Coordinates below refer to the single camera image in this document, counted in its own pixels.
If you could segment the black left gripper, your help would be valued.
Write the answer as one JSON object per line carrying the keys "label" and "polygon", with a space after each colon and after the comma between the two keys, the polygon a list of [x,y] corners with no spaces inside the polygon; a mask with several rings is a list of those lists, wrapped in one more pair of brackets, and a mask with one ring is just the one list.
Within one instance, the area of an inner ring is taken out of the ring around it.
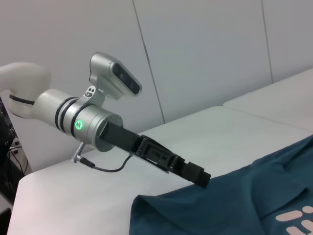
{"label": "black left gripper", "polygon": [[138,135],[121,126],[108,122],[99,138],[112,144],[153,166],[172,172],[193,184],[206,188],[211,175],[192,162],[185,160],[145,135]]}

